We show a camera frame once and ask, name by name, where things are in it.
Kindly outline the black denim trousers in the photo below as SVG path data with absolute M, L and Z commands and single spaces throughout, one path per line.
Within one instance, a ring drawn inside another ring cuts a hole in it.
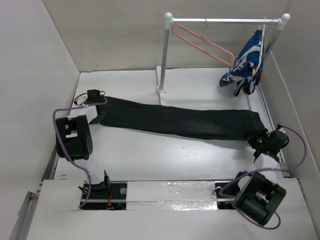
M 98 122 L 106 127 L 227 141 L 245 141 L 267 132 L 260 115 L 251 110 L 194 110 L 106 99 L 106 104 L 97 107 Z

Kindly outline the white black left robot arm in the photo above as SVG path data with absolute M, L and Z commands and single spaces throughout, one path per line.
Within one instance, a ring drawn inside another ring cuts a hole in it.
M 95 193 L 103 199 L 112 191 L 109 176 L 88 160 L 94 150 L 90 124 L 99 124 L 106 115 L 102 110 L 107 103 L 104 94 L 97 89 L 88 90 L 74 99 L 74 107 L 52 113 L 58 156 L 85 172 L 88 183 L 80 188 L 84 194 Z

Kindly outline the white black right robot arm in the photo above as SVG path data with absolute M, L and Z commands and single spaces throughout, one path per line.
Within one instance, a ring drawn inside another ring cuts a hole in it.
M 255 149 L 255 160 L 264 154 L 278 162 L 277 154 L 288 145 L 289 137 L 278 129 L 271 132 L 264 129 L 248 138 L 248 143 Z M 233 182 L 231 191 L 236 196 L 233 208 L 260 226 L 269 222 L 286 195 L 284 188 L 259 172 L 249 174 L 247 182 L 243 179 Z

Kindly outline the pink plastic hanger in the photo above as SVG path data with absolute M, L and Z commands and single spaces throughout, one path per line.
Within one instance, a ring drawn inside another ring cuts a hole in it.
M 185 38 L 185 37 L 183 37 L 182 35 L 178 34 L 178 33 L 176 32 L 176 28 L 179 28 L 179 29 L 185 31 L 185 32 L 188 33 L 189 35 L 191 35 L 191 36 L 197 38 L 198 40 L 200 40 L 200 41 L 208 44 L 209 46 L 211 46 L 211 47 L 213 47 L 213 48 L 215 48 L 215 49 L 220 50 L 222 53 L 228 55 L 229 61 L 223 60 L 222 58 L 218 57 L 217 55 L 214 55 L 213 53 L 205 50 L 204 48 L 200 47 L 199 45 L 191 42 L 191 41 L 188 40 L 187 38 Z M 200 34 L 197 34 L 197 33 L 193 32 L 192 30 L 186 28 L 185 26 L 181 25 L 180 23 L 173 23 L 172 26 L 171 26 L 171 32 L 172 32 L 173 35 L 175 35 L 176 37 L 178 37 L 180 40 L 182 40 L 183 42 L 185 42 L 185 43 L 188 44 L 189 46 L 195 48 L 196 50 L 202 52 L 203 54 L 205 54 L 205 55 L 207 55 L 207 56 L 209 56 L 209 57 L 211 57 L 211 58 L 213 58 L 213 59 L 215 59 L 215 60 L 217 60 L 217 61 L 219 61 L 220 63 L 222 63 L 222 64 L 224 64 L 224 65 L 226 65 L 226 66 L 228 66 L 228 67 L 231 67 L 232 64 L 233 64 L 234 61 L 235 61 L 235 56 L 234 56 L 234 54 L 233 54 L 231 51 L 226 50 L 226 49 L 223 48 L 222 46 L 220 46 L 220 45 L 218 45 L 218 44 L 216 44 L 216 43 L 214 43 L 214 42 L 206 39 L 203 34 L 200 35 Z

